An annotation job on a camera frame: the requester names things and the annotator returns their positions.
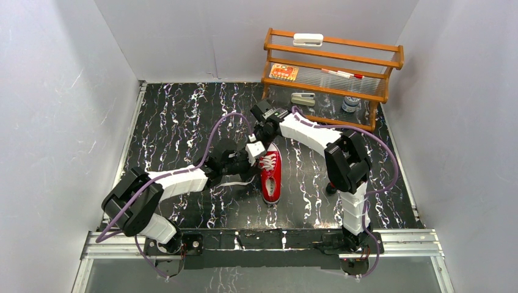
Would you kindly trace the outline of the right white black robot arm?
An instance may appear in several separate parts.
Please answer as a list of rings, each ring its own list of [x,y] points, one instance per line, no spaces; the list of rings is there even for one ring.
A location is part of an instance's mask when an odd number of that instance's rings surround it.
[[[341,234],[323,237],[320,250],[361,252],[368,245],[371,232],[366,193],[372,167],[361,135],[353,130],[333,130],[310,121],[295,109],[274,108],[266,100],[250,111],[257,120],[254,136],[263,145],[281,136],[305,145],[325,159],[329,180],[326,192],[340,195],[343,215]]]

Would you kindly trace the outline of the red canvas sneaker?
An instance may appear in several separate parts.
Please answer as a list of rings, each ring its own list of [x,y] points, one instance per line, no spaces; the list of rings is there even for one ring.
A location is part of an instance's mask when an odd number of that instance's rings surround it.
[[[267,204],[276,204],[280,199],[282,181],[282,157],[276,144],[270,144],[258,166],[261,169],[263,200]]]

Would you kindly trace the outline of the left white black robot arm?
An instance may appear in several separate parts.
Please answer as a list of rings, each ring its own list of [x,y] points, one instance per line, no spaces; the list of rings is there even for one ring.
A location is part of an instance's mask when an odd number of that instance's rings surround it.
[[[175,222],[155,212],[160,202],[215,187],[227,175],[248,180],[255,174],[258,158],[265,152],[259,141],[238,150],[234,143],[221,140],[195,165],[158,173],[132,168],[101,204],[110,222],[96,242],[112,237],[109,230],[117,227],[126,237],[142,235],[154,240],[166,253],[177,253],[183,245],[183,233]]]

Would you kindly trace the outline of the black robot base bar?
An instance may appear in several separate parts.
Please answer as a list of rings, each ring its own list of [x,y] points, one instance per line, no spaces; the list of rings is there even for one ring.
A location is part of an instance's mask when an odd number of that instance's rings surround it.
[[[147,238],[144,253],[159,268],[178,261],[185,269],[212,267],[321,267],[364,273],[384,250],[381,235],[343,228],[183,229],[177,250]]]

